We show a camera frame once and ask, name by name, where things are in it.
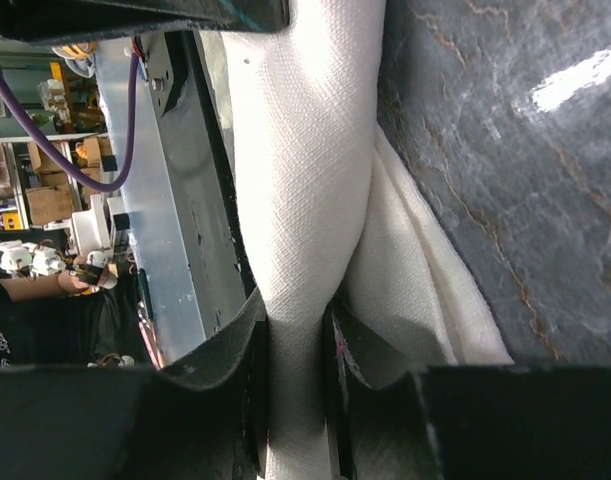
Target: person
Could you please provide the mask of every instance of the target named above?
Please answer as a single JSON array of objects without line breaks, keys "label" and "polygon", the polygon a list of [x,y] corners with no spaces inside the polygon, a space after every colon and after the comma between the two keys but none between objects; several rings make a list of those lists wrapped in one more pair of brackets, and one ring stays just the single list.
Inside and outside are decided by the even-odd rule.
[{"label": "person", "polygon": [[111,291],[73,296],[88,288],[69,272],[0,279],[0,366],[142,358],[134,277],[119,279]]}]

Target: white towel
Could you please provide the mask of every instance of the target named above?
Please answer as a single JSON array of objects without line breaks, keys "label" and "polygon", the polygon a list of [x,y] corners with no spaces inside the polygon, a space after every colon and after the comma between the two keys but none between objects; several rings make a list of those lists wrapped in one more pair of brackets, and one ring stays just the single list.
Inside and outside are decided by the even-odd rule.
[{"label": "white towel", "polygon": [[268,478],[321,480],[331,473],[320,319],[346,272],[359,318],[413,358],[509,357],[471,276],[377,134],[385,0],[291,7],[285,32],[223,41],[241,229],[270,319]]}]

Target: cable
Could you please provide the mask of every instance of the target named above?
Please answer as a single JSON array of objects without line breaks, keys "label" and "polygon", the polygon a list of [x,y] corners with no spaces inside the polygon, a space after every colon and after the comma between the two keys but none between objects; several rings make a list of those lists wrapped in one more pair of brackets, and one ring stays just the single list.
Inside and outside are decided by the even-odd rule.
[{"label": "cable", "polygon": [[110,193],[118,190],[127,180],[129,170],[132,167],[132,159],[134,157],[134,135],[136,133],[136,75],[138,72],[139,59],[136,55],[132,55],[129,65],[129,90],[127,96],[127,145],[125,147],[125,161],[121,168],[118,177],[112,183],[97,182],[89,178],[76,165],[72,164],[45,137],[43,132],[38,128],[34,121],[29,117],[25,109],[18,103],[16,97],[10,90],[9,86],[0,74],[0,96],[7,105],[7,108],[21,124],[27,134],[38,144],[41,150],[47,154],[49,158],[54,160],[56,164],[63,169],[70,177],[73,177],[77,182],[90,187],[98,192]]}]

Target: gray marble countertop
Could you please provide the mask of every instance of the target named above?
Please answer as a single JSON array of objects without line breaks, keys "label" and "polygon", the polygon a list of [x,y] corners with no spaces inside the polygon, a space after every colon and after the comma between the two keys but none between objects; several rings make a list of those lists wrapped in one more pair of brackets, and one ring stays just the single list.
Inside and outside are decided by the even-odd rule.
[{"label": "gray marble countertop", "polygon": [[611,0],[389,0],[379,122],[514,359],[611,365]]}]

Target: bolt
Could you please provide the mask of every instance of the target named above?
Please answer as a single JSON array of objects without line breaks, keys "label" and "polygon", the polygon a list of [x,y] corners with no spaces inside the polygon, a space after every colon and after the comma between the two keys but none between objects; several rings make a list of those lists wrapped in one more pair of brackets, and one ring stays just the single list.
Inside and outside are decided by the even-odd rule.
[{"label": "bolt", "polygon": [[154,90],[155,92],[160,92],[165,88],[165,84],[163,83],[162,78],[152,78],[149,84],[152,87],[152,90]]}]

